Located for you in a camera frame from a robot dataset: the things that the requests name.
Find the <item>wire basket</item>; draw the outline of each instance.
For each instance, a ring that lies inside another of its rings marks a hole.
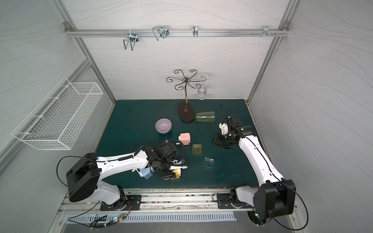
[[[95,82],[68,80],[66,85],[57,84],[53,90],[56,89],[61,91],[49,98],[51,101],[47,107],[40,110],[48,96],[19,124],[12,136],[39,150],[72,148],[103,92]],[[27,120],[30,123],[19,132]]]

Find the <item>green cup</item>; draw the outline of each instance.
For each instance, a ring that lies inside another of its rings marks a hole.
[[[208,111],[204,113],[197,113],[195,115],[195,120],[198,122],[214,122],[215,121],[215,112]]]

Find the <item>black mounting plate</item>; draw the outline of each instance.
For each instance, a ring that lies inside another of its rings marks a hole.
[[[245,203],[240,202],[237,203],[235,206],[232,204],[231,195],[229,193],[218,193],[217,197],[217,207],[219,209],[251,209],[252,206]]]
[[[181,101],[180,103],[178,103],[178,112],[180,118],[185,122],[191,122],[195,118],[195,112],[190,103],[186,104],[186,108],[188,111],[185,111],[185,101]]]
[[[141,204],[141,195],[126,195],[127,200],[131,203],[131,210],[139,210]],[[104,204],[101,204],[101,211],[113,211],[114,207]],[[129,205],[126,205],[121,211],[129,210]]]

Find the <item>teal table surface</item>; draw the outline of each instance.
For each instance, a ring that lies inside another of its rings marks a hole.
[[[163,139],[178,139],[180,133],[190,133],[191,143],[185,146],[184,159],[188,168],[175,180],[163,180],[160,170],[146,180],[137,172],[125,171],[104,179],[123,188],[212,188],[235,185],[258,186],[254,170],[243,151],[235,146],[224,149],[211,144],[219,123],[223,120],[220,105],[229,105],[230,114],[239,114],[244,126],[254,128],[244,100],[189,100],[196,113],[215,111],[215,122],[184,122],[177,104],[182,100],[118,100],[102,135],[95,155],[114,156],[136,151],[141,145],[159,145]],[[223,106],[224,117],[228,109]],[[169,133],[160,134],[155,123],[161,118],[172,122]],[[192,152],[192,144],[202,144],[202,153]],[[181,153],[181,147],[175,145]],[[215,159],[212,169],[203,166],[204,158]]]

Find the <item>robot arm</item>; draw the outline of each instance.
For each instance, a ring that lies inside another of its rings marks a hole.
[[[238,145],[253,167],[259,183],[259,188],[240,186],[231,190],[232,204],[239,207],[245,202],[253,206],[262,224],[267,218],[291,214],[295,200],[295,193],[291,189],[295,191],[295,185],[277,171],[252,128],[242,126],[238,115],[228,116],[226,123],[220,123],[219,127],[221,133],[216,133],[212,144],[225,149]]]
[[[126,203],[126,196],[120,185],[110,185],[104,178],[124,171],[137,171],[141,177],[148,179],[155,172],[162,171],[162,178],[177,179],[181,169],[188,168],[185,160],[176,160],[177,149],[170,141],[161,146],[141,147],[129,154],[95,157],[86,154],[66,174],[71,202],[91,197],[111,205],[115,210]]]

